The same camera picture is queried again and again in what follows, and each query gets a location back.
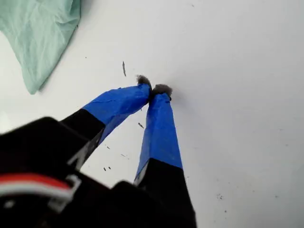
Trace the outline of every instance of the white surface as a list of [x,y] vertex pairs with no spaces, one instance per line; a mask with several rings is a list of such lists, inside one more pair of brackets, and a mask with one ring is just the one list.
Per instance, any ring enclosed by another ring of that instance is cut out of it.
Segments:
[[[174,89],[199,227],[304,227],[302,0],[83,0],[82,8],[66,53],[35,96],[0,36],[0,116],[10,128],[62,119],[144,74]],[[83,172],[109,186],[132,181],[146,110],[119,126]]]

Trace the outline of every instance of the debris particle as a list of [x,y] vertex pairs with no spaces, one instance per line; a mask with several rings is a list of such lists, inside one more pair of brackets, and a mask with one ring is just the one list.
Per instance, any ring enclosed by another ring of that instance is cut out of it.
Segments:
[[123,154],[120,154],[121,156],[125,157],[126,159],[130,160],[130,158],[127,158],[126,156],[124,156]]
[[138,125],[140,125],[143,129],[144,129],[144,127],[141,125],[141,123],[140,122],[138,122]]
[[123,74],[125,77],[127,77],[127,75],[125,74],[124,61],[123,61]]
[[224,196],[222,196],[221,194],[217,194],[217,198],[218,198],[218,200],[220,199],[220,200],[223,200],[224,199]]

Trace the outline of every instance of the mint green cloth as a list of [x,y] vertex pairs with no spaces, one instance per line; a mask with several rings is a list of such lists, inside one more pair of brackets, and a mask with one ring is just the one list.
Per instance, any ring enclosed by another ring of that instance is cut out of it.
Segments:
[[0,30],[31,94],[50,76],[80,19],[80,0],[0,0]]

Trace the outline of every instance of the black speck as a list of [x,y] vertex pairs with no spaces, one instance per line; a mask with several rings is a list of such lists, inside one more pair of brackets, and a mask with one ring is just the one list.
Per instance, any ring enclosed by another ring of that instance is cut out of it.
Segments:
[[138,122],[138,125],[140,125],[143,129],[144,129],[144,127],[141,125],[141,123],[140,122]]
[[124,68],[124,61],[123,61],[123,74],[125,77],[127,77],[126,73],[125,73],[125,68]]

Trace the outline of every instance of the red wire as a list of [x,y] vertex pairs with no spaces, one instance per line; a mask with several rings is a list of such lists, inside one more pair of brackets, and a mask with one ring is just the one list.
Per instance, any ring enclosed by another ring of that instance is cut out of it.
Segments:
[[46,184],[57,188],[63,188],[63,189],[70,189],[70,187],[59,180],[56,180],[54,178],[35,174],[35,173],[18,173],[18,174],[4,174],[0,175],[0,185],[1,184],[7,184],[12,182],[36,182],[40,184]]

